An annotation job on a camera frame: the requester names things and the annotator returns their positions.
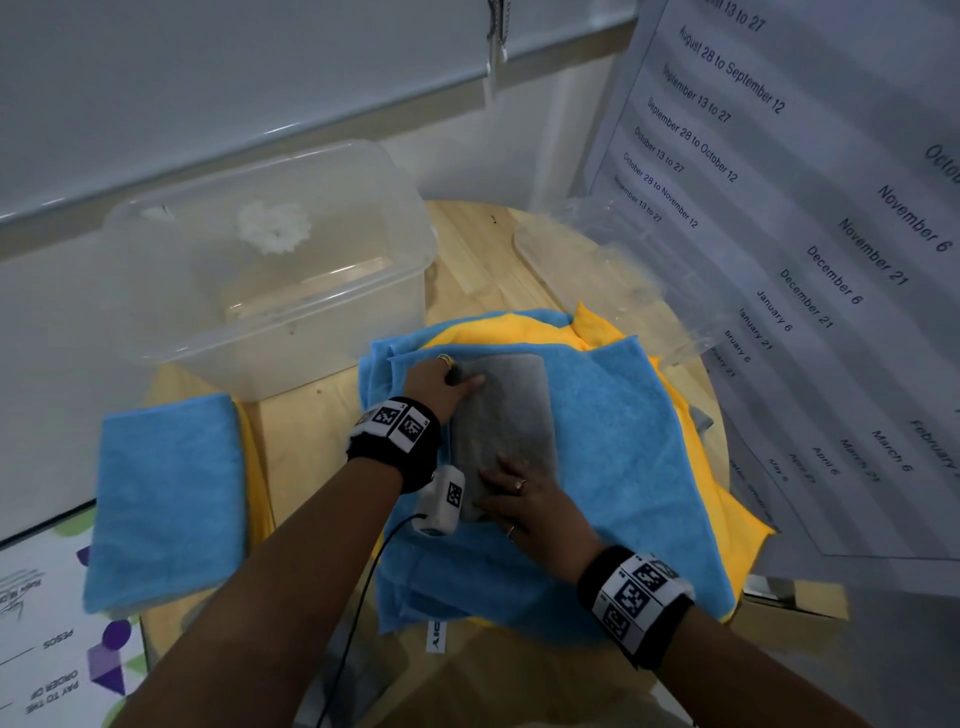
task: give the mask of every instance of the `table top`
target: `table top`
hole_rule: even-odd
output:
[[[503,206],[429,202],[440,254],[426,271],[427,324],[492,310],[559,308],[517,255],[513,234],[529,213]],[[727,440],[707,371],[698,358],[664,372],[687,400],[714,421],[704,443],[714,477],[729,487]],[[246,405],[265,463],[277,523],[283,522],[345,462],[344,442],[360,415],[356,367]],[[176,365],[161,367],[146,404],[216,391]],[[148,644],[164,654],[210,592],[143,615]],[[352,614],[356,597],[348,606]],[[514,725],[550,716],[562,722],[595,715],[625,690],[649,690],[653,677],[628,668],[611,643],[556,648],[505,628],[462,620],[447,627],[446,653],[425,654],[425,625],[376,637],[372,598],[359,638],[390,672],[392,683],[360,725]],[[464,720],[456,720],[461,715]]]

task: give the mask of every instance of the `white device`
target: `white device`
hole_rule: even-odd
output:
[[[414,513],[423,513],[426,518],[415,519],[414,530],[434,538],[449,536],[457,530],[464,484],[464,474],[452,465],[438,468],[433,479],[420,489]]]

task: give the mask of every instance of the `person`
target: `person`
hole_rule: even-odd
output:
[[[413,367],[404,398],[392,404],[430,418],[432,440],[415,439],[432,449],[423,462],[432,456],[433,466],[440,425],[482,385],[482,377],[447,384],[448,364],[438,358]],[[408,426],[411,437],[417,432]],[[346,465],[253,551],[128,698],[115,728],[293,723],[401,491],[425,483],[422,465],[406,467],[370,443],[366,449],[351,445]],[[556,482],[507,457],[481,474],[498,495],[478,505],[548,573],[577,584],[578,594],[585,573],[611,560],[605,554],[617,546],[603,543]],[[422,482],[406,482],[417,478]],[[605,574],[593,578],[603,581]],[[588,595],[587,603],[592,599]],[[675,610],[681,614],[660,630],[656,654],[648,648],[644,659],[656,663],[655,673],[697,725],[867,725],[685,596],[676,601],[683,604]],[[658,634],[658,622],[648,625],[641,651]]]

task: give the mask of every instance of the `blue towel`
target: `blue towel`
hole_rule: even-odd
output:
[[[555,311],[524,315],[553,326]],[[456,359],[532,352],[543,358],[560,459],[560,481],[590,523],[611,543],[652,551],[690,580],[697,603],[720,618],[735,606],[730,582],[694,483],[676,413],[635,338],[592,352],[561,345],[448,345],[418,351],[443,328],[372,346],[361,360],[364,406],[402,391],[407,370],[439,352]],[[441,448],[440,462],[449,462]],[[390,530],[413,512],[400,499]],[[377,571],[381,632],[424,619],[471,615],[555,643],[603,639],[574,589],[547,576],[493,523],[461,523],[444,539],[405,527],[384,550]]]
[[[107,417],[84,609],[133,614],[227,579],[243,561],[244,478],[229,395]]]

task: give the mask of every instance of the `black cable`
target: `black cable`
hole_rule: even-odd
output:
[[[380,555],[383,553],[383,549],[387,547],[387,544],[396,533],[405,526],[410,521],[414,519],[425,519],[426,514],[424,513],[415,513],[413,516],[407,516],[403,521],[394,526],[387,538],[383,540],[383,544],[380,545],[380,548],[376,552],[376,556],[373,557],[373,563],[370,567],[370,573],[367,574],[367,581],[364,582],[363,591],[360,593],[360,601],[357,603],[357,613],[353,616],[353,625],[350,627],[350,633],[347,636],[347,646],[344,647],[344,656],[340,658],[340,666],[337,668],[337,675],[333,678],[333,686],[330,688],[330,695],[324,696],[324,709],[320,712],[320,719],[317,720],[317,728],[321,728],[321,725],[324,722],[327,711],[330,710],[330,704],[333,703],[333,696],[337,694],[337,686],[340,685],[340,678],[343,677],[344,668],[347,666],[347,654],[350,652],[350,643],[353,641],[353,633],[357,631],[357,623],[360,621],[360,610],[363,608],[363,600],[367,596],[367,589],[370,586],[370,580],[373,578],[373,573],[376,571],[376,564],[380,561]]]

